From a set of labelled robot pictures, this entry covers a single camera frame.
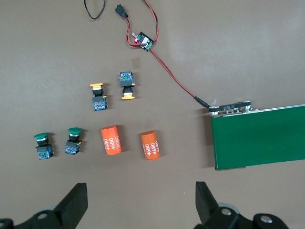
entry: connector plug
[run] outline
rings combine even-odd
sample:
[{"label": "connector plug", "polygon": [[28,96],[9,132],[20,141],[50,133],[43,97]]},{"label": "connector plug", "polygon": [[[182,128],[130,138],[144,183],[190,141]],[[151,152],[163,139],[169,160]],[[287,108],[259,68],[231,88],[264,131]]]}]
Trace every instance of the connector plug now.
[{"label": "connector plug", "polygon": [[123,18],[127,18],[128,17],[128,15],[126,13],[126,10],[124,9],[124,7],[121,4],[116,6],[115,11],[118,14],[120,14]]},{"label": "connector plug", "polygon": [[195,99],[198,103],[200,103],[202,106],[204,106],[204,107],[206,107],[206,108],[209,108],[209,107],[210,107],[209,104],[207,104],[205,101],[203,101],[202,99],[198,98],[197,96],[195,96],[194,99]]}]

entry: green box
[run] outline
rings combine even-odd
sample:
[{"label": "green box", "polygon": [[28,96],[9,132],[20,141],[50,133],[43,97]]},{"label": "green box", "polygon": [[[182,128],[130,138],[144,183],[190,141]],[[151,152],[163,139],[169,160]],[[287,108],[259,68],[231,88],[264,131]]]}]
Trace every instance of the green box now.
[{"label": "green box", "polygon": [[305,159],[305,104],[212,115],[215,169]]}]

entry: orange cylinder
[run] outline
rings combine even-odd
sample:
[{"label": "orange cylinder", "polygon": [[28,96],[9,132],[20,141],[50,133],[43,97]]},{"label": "orange cylinder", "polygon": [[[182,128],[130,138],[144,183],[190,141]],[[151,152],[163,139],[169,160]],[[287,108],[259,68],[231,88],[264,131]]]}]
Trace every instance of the orange cylinder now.
[{"label": "orange cylinder", "polygon": [[141,133],[141,140],[145,158],[147,160],[155,160],[160,157],[160,151],[155,131],[147,131]]},{"label": "orange cylinder", "polygon": [[121,142],[116,125],[102,128],[101,133],[104,140],[106,153],[108,155],[115,155],[122,152]]}]

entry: black wire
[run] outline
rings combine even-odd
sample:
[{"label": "black wire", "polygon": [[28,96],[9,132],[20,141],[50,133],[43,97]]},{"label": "black wire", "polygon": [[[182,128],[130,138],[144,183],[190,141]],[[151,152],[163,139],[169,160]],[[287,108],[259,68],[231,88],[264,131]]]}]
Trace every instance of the black wire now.
[{"label": "black wire", "polygon": [[104,0],[103,8],[102,8],[101,12],[99,13],[99,15],[97,15],[96,18],[92,17],[91,14],[89,13],[89,10],[88,10],[87,5],[86,5],[86,0],[84,0],[84,4],[85,4],[85,8],[86,8],[86,11],[87,11],[89,17],[91,17],[93,20],[96,20],[96,19],[98,19],[98,18],[100,17],[100,15],[103,13],[103,11],[104,11],[104,9],[105,9],[105,6],[106,6],[106,0]]},{"label": "black wire", "polygon": [[[147,4],[147,1],[146,0],[143,0],[146,4],[146,6],[149,8],[148,4]],[[156,18],[156,34],[157,34],[157,30],[158,30],[158,27],[159,27],[159,22],[158,22],[158,18],[157,18],[157,14],[152,10],[152,13],[154,14],[155,18]]]}]

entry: black cable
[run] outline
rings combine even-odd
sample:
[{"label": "black cable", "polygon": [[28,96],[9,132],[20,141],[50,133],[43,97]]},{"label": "black cable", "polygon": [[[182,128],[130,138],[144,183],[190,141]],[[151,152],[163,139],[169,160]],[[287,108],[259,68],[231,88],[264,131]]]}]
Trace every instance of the black cable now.
[{"label": "black cable", "polygon": [[96,19],[98,19],[98,18],[100,17],[100,15],[103,13],[103,11],[104,11],[104,9],[105,9],[105,6],[106,6],[106,0],[104,0],[103,8],[102,8],[101,12],[99,13],[99,15],[97,15],[96,18],[92,17],[91,14],[89,13],[89,10],[88,10],[87,4],[86,4],[86,0],[84,0],[84,4],[85,4],[85,8],[86,8],[86,11],[87,11],[89,17],[91,17],[93,20],[96,20]]}]

